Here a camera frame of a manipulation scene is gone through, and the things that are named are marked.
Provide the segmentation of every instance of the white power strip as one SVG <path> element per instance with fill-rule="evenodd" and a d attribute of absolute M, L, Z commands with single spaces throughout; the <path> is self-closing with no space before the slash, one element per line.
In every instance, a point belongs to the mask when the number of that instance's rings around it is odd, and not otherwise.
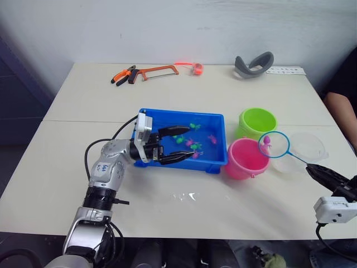
<path fill-rule="evenodd" d="M 272 66 L 267 70 L 267 74 L 300 74 L 306 75 L 301 67 L 297 66 Z"/>

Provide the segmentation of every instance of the orange pliers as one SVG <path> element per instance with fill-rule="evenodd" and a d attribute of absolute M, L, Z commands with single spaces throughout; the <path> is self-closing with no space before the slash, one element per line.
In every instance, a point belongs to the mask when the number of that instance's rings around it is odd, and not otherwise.
<path fill-rule="evenodd" d="M 128 68 L 126 70 L 122 70 L 120 73 L 116 74 L 113 77 L 112 81 L 110 81 L 110 82 L 112 84 L 117 82 L 116 83 L 117 87 L 120 86 L 121 84 L 124 84 L 128 80 L 129 76 L 131 75 L 132 70 L 134 70 L 135 68 L 136 68 L 136 66 L 133 65 L 133 66 L 131 66 L 130 68 Z"/>

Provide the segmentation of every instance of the white wall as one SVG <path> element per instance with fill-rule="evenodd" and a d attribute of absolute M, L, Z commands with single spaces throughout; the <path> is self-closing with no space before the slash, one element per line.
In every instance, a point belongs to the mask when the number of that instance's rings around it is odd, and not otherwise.
<path fill-rule="evenodd" d="M 73 62 L 233 64 L 267 50 L 319 88 L 357 44 L 356 0 L 0 0 L 0 34 L 53 94 Z"/>

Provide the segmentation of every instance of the clear plastic container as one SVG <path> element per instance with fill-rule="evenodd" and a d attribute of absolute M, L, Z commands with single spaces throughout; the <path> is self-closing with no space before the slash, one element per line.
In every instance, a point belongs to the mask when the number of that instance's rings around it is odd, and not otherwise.
<path fill-rule="evenodd" d="M 290 151 L 308 163 L 316 164 L 322 159 L 328 158 L 324 144 L 315 135 L 301 132 L 289 137 Z M 291 155 L 284 155 L 278 159 L 272 159 L 273 167 L 282 173 L 294 173 L 305 169 L 306 164 Z"/>

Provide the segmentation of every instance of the pink toy fish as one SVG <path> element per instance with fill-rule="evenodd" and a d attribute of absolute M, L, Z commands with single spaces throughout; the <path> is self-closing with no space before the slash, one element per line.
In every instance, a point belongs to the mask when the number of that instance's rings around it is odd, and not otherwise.
<path fill-rule="evenodd" d="M 190 147 L 190 146 L 191 146 L 192 144 L 194 144 L 194 143 L 195 143 L 195 142 L 193 141 L 193 139 L 190 138 L 189 140 L 186 140 L 186 143 L 185 143 L 185 144 L 186 144 L 187 147 Z"/>
<path fill-rule="evenodd" d="M 203 155 L 203 152 L 197 152 L 197 151 L 195 151 L 195 153 L 192 155 L 192 158 L 193 158 L 193 159 L 197 159 L 197 158 L 199 158 L 200 155 Z"/>
<path fill-rule="evenodd" d="M 208 136 L 208 138 L 211 140 L 212 144 L 214 144 L 214 145 L 216 145 L 216 144 L 217 144 L 217 139 L 216 139 L 216 137 L 215 137 L 215 136 L 210 135 L 210 136 Z"/>

